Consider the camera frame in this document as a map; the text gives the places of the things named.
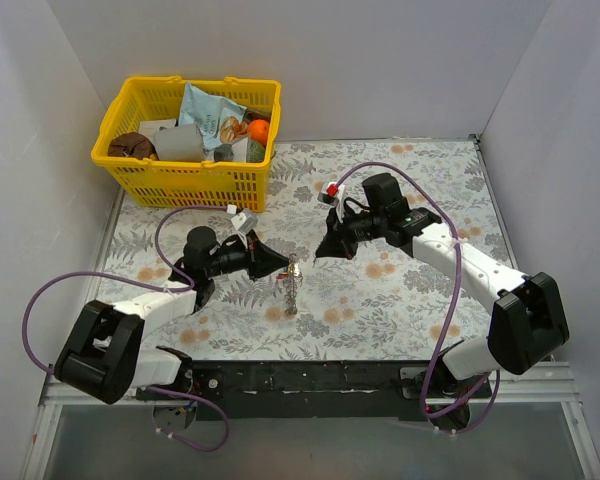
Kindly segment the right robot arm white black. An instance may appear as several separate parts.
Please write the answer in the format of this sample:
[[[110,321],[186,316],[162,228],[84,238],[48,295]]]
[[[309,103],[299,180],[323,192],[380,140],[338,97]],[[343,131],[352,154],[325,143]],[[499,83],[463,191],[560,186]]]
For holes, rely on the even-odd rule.
[[[409,206],[389,173],[367,178],[362,187],[363,205],[334,182],[319,193],[330,210],[316,257],[352,259],[360,243],[382,239],[459,281],[491,316],[487,332],[447,348],[437,360],[432,383],[440,395],[455,397],[470,377],[494,370],[521,375],[569,340],[559,288],[551,276],[526,275],[453,238],[440,215]]]

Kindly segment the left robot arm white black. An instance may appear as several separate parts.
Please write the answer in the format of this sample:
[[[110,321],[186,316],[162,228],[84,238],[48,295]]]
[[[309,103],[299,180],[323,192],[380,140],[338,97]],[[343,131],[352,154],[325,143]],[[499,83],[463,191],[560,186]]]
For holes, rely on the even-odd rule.
[[[163,287],[132,300],[93,300],[83,307],[54,376],[106,404],[116,403],[131,388],[152,386],[170,399],[183,399],[200,385],[191,358],[172,347],[145,349],[143,338],[201,310],[215,291],[215,278],[244,271],[258,280],[288,264],[287,256],[253,231],[218,242],[213,229],[196,227]]]

